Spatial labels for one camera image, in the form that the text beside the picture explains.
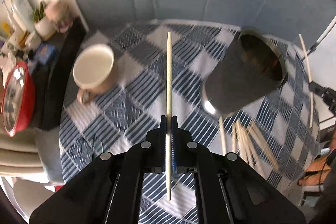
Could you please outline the person's hand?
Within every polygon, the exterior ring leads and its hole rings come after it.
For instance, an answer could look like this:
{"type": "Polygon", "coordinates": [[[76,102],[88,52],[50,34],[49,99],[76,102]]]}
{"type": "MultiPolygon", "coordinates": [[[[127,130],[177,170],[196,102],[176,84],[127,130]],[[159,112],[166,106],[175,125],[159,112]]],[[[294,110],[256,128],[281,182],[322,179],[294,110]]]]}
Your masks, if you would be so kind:
{"type": "Polygon", "coordinates": [[[329,144],[329,153],[315,159],[306,169],[305,175],[297,182],[299,186],[315,186],[323,184],[335,188],[335,131],[329,144]]]}

